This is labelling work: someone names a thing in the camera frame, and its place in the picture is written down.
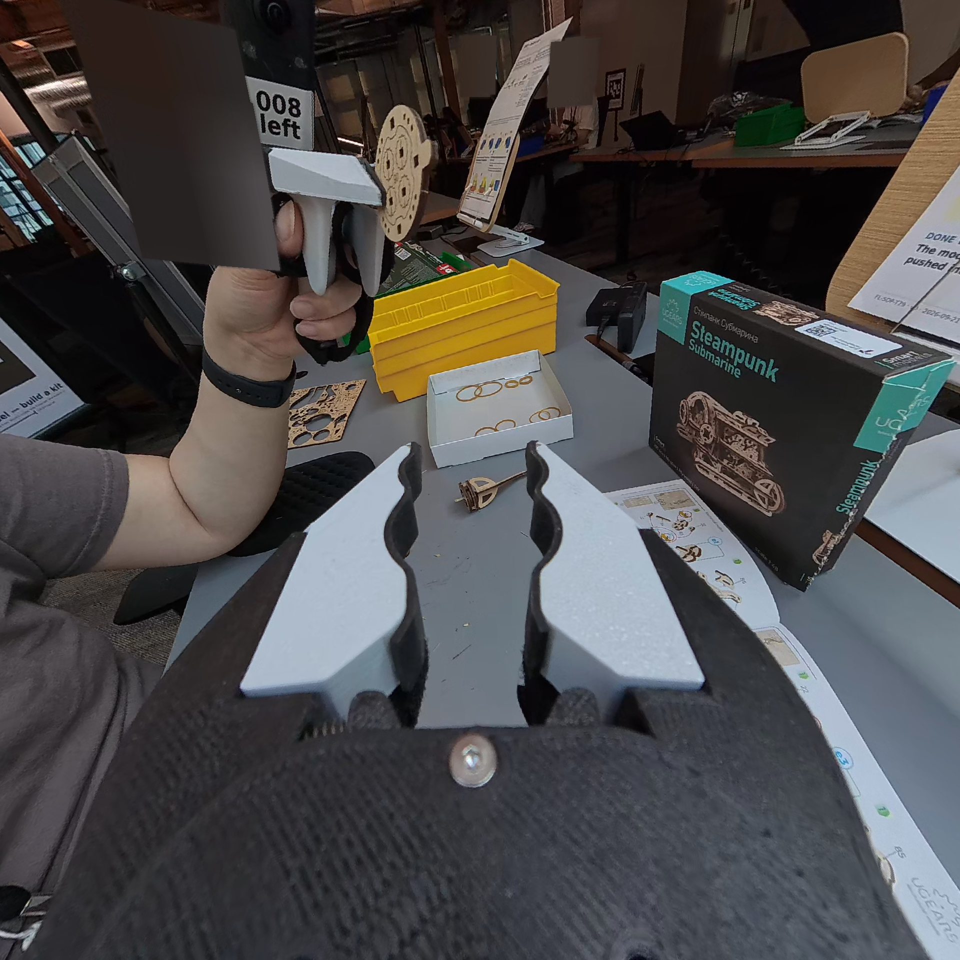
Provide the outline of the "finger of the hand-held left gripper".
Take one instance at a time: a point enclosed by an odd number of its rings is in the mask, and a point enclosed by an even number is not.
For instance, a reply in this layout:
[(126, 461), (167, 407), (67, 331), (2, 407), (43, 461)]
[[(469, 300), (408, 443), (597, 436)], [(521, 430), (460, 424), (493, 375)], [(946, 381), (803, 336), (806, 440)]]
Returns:
[(374, 168), (351, 154), (272, 147), (270, 181), (277, 192), (382, 209), (386, 190)]

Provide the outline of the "laser-cut wooden parts sheet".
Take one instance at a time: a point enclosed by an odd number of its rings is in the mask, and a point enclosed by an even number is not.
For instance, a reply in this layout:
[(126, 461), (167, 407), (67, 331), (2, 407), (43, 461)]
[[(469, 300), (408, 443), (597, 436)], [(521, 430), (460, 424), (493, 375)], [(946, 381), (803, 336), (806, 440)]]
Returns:
[(340, 441), (365, 385), (357, 379), (292, 390), (287, 449)]

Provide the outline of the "grey metal frame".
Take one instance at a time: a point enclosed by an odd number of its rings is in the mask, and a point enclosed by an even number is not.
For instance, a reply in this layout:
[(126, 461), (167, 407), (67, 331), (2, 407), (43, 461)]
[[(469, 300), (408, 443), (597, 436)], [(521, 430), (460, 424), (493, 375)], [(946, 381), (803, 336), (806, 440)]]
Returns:
[(112, 265), (136, 262), (142, 267), (147, 291), (177, 336), (198, 346), (203, 297), (176, 264), (142, 253), (126, 200), (85, 142), (67, 135), (32, 173)]

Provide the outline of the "white cardboard tray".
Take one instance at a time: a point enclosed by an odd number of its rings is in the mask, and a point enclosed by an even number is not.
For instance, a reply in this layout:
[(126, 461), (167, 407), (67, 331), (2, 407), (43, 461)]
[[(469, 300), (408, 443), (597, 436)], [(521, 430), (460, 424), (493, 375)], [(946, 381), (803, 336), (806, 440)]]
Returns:
[(426, 411), (438, 468), (574, 435), (570, 402), (538, 350), (430, 375)]

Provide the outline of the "white instruction booklet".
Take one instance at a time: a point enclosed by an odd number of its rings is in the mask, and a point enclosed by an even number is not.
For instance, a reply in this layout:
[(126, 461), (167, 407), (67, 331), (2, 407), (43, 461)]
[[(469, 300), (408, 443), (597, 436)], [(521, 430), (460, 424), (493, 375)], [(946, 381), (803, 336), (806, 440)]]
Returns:
[(930, 958), (959, 957), (959, 892), (819, 667), (786, 629), (747, 549), (685, 482), (606, 497), (652, 529), (754, 630), (790, 678), (843, 771), (884, 881)]

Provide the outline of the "black wrist band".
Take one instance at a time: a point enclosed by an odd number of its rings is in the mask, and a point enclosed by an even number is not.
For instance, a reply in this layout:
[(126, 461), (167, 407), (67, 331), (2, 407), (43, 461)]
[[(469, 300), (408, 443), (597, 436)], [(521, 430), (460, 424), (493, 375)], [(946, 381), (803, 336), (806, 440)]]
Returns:
[(229, 398), (260, 409), (278, 409), (288, 404), (298, 376), (295, 363), (282, 380), (255, 380), (224, 369), (205, 348), (200, 359), (202, 374), (215, 389)]

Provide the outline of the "green red label kit box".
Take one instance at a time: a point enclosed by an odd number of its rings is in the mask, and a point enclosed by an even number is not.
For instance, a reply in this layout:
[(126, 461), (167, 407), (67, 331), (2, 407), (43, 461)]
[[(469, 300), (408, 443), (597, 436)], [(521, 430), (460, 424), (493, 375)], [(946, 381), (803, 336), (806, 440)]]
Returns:
[(448, 251), (437, 255), (421, 244), (404, 241), (392, 244), (393, 266), (383, 280), (376, 299), (438, 282), (474, 270), (472, 261)]

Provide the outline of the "person's left forearm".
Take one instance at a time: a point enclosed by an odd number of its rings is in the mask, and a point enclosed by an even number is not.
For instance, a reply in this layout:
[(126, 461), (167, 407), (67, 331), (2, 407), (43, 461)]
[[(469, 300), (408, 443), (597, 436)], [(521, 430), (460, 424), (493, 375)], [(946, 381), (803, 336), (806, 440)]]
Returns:
[(197, 564), (229, 552), (268, 512), (286, 466), (289, 403), (252, 406), (202, 375), (169, 458), (126, 455), (119, 528), (94, 570)]

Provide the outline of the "small poster on wooden stand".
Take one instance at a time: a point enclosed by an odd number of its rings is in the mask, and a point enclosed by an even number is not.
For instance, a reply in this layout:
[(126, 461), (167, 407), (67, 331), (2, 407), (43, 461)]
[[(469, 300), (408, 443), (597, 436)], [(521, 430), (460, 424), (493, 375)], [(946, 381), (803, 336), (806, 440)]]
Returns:
[(520, 149), (523, 115), (546, 76), (551, 44), (564, 38), (570, 23), (567, 18), (524, 43), (475, 147), (457, 218), (486, 234), (478, 250), (490, 257), (510, 257), (543, 245), (526, 233), (498, 226), (497, 220)]

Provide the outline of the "white instruction poster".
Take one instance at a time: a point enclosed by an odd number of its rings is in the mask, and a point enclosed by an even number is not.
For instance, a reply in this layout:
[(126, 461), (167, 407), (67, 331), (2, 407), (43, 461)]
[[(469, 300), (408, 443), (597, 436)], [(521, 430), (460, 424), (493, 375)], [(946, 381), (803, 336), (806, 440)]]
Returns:
[(959, 171), (954, 171), (849, 306), (958, 342)]

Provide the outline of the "black laptop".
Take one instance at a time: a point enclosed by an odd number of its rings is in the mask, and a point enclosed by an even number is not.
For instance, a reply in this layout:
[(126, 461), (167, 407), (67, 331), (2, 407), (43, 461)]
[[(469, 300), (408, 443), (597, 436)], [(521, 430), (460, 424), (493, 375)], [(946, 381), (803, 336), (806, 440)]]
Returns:
[(659, 110), (620, 121), (619, 128), (629, 138), (632, 152), (665, 152), (687, 143), (686, 133)]

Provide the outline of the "light wooden board stand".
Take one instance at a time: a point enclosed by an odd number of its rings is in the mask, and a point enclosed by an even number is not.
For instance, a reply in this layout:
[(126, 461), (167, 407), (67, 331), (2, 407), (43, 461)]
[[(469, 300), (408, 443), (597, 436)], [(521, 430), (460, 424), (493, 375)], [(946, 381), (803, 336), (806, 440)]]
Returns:
[(895, 114), (905, 102), (908, 56), (908, 37), (899, 31), (810, 54), (800, 66), (810, 126), (782, 150), (822, 151), (863, 140), (870, 119)]

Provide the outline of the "wooden poster board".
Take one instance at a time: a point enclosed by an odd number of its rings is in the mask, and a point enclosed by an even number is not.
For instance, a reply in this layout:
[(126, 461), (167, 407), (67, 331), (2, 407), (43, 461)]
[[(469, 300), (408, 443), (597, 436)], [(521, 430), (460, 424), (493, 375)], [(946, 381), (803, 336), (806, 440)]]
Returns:
[(829, 284), (828, 314), (876, 330), (892, 323), (849, 306), (850, 300), (903, 239), (959, 163), (959, 75), (918, 133), (914, 145), (854, 238)]

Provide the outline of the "framed left marker sign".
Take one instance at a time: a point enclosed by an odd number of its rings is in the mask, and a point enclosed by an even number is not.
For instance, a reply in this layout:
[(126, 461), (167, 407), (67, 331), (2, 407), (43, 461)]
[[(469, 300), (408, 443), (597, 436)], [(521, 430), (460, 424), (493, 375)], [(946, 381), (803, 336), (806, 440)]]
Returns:
[(87, 408), (66, 380), (1, 321), (1, 433), (37, 438)]

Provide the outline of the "green plastic tray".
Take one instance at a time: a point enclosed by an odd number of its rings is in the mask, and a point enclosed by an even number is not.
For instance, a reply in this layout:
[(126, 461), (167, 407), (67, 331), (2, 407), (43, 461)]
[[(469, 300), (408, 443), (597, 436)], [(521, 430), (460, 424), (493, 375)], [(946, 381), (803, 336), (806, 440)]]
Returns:
[(783, 102), (750, 112), (737, 119), (734, 147), (766, 147), (792, 142), (807, 126), (804, 109)]

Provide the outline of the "dark teal model kit box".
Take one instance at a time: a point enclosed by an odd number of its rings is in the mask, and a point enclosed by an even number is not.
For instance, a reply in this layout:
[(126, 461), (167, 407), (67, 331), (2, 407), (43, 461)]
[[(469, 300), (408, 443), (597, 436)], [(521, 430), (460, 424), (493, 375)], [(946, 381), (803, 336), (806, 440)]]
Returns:
[(650, 447), (805, 591), (954, 366), (928, 344), (698, 270), (659, 288)]

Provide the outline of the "round perforated wooden disc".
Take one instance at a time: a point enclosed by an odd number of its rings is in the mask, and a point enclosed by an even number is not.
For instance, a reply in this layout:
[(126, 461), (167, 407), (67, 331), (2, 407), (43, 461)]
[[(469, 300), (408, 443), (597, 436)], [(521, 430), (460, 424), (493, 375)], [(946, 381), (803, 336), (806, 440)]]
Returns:
[(422, 221), (437, 160), (437, 145), (421, 115), (406, 104), (396, 105), (381, 126), (374, 164), (386, 194), (381, 225), (391, 242), (406, 240)]

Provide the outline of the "black power adapter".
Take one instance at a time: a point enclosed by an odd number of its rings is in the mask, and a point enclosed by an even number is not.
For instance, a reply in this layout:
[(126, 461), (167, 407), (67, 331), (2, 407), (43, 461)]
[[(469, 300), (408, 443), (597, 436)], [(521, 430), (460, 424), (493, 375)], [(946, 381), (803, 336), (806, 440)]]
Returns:
[(616, 347), (630, 354), (639, 338), (646, 315), (648, 284), (645, 281), (598, 291), (585, 311), (585, 325), (597, 336), (616, 328)]

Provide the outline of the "yellow plastic bin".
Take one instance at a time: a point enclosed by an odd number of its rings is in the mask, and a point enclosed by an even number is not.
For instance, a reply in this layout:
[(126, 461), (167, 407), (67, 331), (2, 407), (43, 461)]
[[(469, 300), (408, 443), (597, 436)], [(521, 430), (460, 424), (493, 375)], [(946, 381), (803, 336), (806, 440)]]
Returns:
[(511, 259), (379, 297), (368, 342), (380, 392), (405, 402), (423, 396), (432, 375), (553, 353), (559, 288)]

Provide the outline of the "wooden spindle model assembly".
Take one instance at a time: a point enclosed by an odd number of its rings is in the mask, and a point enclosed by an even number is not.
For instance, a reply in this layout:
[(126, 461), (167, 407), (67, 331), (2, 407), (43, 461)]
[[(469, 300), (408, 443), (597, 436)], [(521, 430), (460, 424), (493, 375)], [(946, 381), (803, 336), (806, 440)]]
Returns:
[(501, 488), (525, 475), (526, 470), (522, 470), (499, 481), (489, 477), (469, 478), (458, 484), (460, 496), (454, 502), (462, 503), (470, 513), (478, 512), (494, 501)]

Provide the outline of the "person's left hand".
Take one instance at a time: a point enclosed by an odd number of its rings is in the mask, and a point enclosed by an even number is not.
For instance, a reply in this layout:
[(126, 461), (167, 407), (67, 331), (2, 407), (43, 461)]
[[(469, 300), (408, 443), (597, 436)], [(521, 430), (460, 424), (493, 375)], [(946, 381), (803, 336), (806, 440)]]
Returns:
[(342, 274), (316, 294), (307, 278), (218, 267), (207, 291), (204, 348), (231, 374), (284, 380), (302, 352), (299, 335), (332, 342), (351, 333), (362, 291)]

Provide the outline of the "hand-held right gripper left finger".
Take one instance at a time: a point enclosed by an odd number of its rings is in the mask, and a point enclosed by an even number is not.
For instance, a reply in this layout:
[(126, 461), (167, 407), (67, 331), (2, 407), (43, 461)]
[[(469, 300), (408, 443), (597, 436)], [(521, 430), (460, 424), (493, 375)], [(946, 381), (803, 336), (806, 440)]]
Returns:
[(312, 693), (347, 719), (354, 698), (387, 695), (416, 724), (428, 649), (406, 559), (419, 534), (422, 450), (403, 444), (306, 530), (241, 681), (246, 697)]

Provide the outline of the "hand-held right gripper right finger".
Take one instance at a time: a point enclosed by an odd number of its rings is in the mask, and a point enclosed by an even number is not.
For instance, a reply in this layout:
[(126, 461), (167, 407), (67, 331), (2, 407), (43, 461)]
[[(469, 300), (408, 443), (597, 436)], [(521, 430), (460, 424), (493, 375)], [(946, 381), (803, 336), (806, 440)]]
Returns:
[(628, 515), (540, 441), (525, 449), (529, 590), (519, 703), (546, 722), (560, 696), (590, 694), (603, 722), (629, 690), (701, 690), (704, 673)]

